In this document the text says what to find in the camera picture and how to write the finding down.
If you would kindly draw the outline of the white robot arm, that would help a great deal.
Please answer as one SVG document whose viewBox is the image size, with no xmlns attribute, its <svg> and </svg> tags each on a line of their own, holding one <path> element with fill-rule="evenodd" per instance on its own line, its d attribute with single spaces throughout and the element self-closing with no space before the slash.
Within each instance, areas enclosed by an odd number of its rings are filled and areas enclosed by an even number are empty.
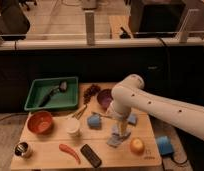
<svg viewBox="0 0 204 171">
<path fill-rule="evenodd" d="M 144 81 L 131 74 L 117 83 L 111 91 L 113 100 L 109 113 L 123 122 L 132 108 L 171 124 L 204 141 L 204 107 L 147 93 Z"/>
</svg>

